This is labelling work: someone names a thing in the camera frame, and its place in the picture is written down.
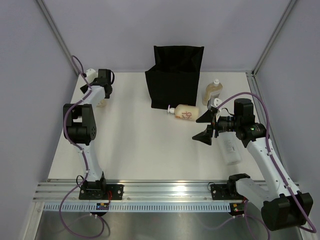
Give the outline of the cream pump lotion bottle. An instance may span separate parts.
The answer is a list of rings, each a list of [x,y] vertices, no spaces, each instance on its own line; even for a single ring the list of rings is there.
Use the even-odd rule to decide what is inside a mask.
[[[195,122],[199,117],[200,109],[196,106],[179,104],[176,107],[168,105],[167,112],[177,119]]]

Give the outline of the white bottle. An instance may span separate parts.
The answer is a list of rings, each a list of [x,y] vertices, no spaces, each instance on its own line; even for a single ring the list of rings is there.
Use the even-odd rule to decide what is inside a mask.
[[[242,156],[237,146],[237,138],[232,132],[219,134],[218,145],[226,165],[236,165],[242,161]]]

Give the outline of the amber soap bottle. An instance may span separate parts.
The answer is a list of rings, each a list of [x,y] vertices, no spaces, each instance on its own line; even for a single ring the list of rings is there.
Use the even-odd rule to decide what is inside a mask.
[[[107,100],[104,98],[102,99],[97,105],[97,108],[104,108],[107,105]]]
[[[205,88],[203,97],[202,97],[202,104],[207,106],[208,101],[210,98],[218,98],[221,91],[223,89],[223,85],[219,81],[219,79],[214,79],[212,83],[208,84]]]

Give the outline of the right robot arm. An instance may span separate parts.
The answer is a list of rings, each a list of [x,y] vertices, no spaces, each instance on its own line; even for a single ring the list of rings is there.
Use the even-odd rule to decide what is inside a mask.
[[[212,138],[233,132],[254,158],[267,185],[267,190],[254,183],[245,173],[231,175],[227,181],[228,196],[240,196],[249,200],[260,210],[263,223],[270,231],[290,227],[304,228],[313,206],[312,196],[303,193],[291,180],[277,154],[267,128],[256,122],[254,104],[248,98],[234,100],[233,115],[221,116],[222,101],[211,98],[208,110],[197,123],[207,123],[205,131],[193,136],[193,140],[212,144]]]

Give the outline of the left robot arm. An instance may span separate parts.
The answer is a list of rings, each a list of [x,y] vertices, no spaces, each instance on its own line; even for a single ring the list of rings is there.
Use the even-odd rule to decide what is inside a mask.
[[[83,96],[76,103],[63,106],[63,135],[83,158],[84,177],[77,184],[79,199],[110,201],[112,191],[108,189],[94,147],[97,135],[94,108],[110,98],[115,74],[110,69],[92,70],[91,73],[96,77],[92,82],[84,80],[85,85],[80,88]]]

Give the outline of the black canvas bag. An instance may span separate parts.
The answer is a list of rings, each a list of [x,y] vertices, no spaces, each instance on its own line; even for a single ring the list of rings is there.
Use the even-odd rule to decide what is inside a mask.
[[[203,46],[154,46],[155,64],[145,72],[153,109],[197,102]]]

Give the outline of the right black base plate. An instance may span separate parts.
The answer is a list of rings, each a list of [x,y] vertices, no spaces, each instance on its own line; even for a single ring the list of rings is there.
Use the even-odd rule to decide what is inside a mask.
[[[213,200],[231,200],[232,196],[228,190],[227,184],[212,183],[210,186],[210,193]]]

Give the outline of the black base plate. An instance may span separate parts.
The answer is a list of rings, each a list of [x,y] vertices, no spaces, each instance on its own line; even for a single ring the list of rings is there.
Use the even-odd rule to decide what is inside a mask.
[[[231,200],[232,196],[228,190],[227,184],[212,183],[210,186],[210,193],[213,200]]]
[[[79,200],[122,200],[124,192],[123,184],[103,184],[87,186],[80,188]]]

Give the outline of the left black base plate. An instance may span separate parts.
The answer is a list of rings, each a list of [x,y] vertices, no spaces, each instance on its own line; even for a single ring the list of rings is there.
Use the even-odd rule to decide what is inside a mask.
[[[87,186],[80,188],[79,200],[122,200],[124,192],[123,184],[103,184]]]

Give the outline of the aluminium rail frame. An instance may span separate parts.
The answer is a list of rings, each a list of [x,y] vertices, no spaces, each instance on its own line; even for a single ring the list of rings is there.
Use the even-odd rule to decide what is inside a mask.
[[[247,75],[243,72],[202,72],[196,99],[200,111],[204,114],[208,110],[202,99],[207,85],[214,79],[219,79],[223,86],[218,97],[222,100],[220,116],[233,115],[236,99],[250,99],[255,121],[263,124],[269,134],[268,113],[258,112],[258,107],[264,103],[251,92]],[[83,96],[82,84],[82,80],[77,81],[71,104]],[[42,211],[45,211],[46,203],[99,203],[107,206],[113,202],[251,203],[241,195],[234,195],[231,200],[212,199],[210,184],[227,184],[229,177],[236,174],[247,174],[254,183],[268,189],[254,158],[236,136],[242,161],[226,165],[218,137],[212,138],[212,145],[192,140],[193,136],[206,129],[208,123],[175,118],[167,112],[168,107],[152,108],[143,72],[114,73],[113,93],[106,100],[105,107],[93,110],[97,127],[94,150],[106,184],[124,185],[122,200],[79,200],[77,184],[85,175],[83,158],[65,139],[62,130],[48,181],[40,183],[35,193],[35,200],[41,203]],[[81,230],[75,231],[73,224],[64,223],[62,231],[67,239],[97,240],[110,236],[111,231],[103,215],[109,216],[113,212],[77,213],[83,213],[76,219]]]

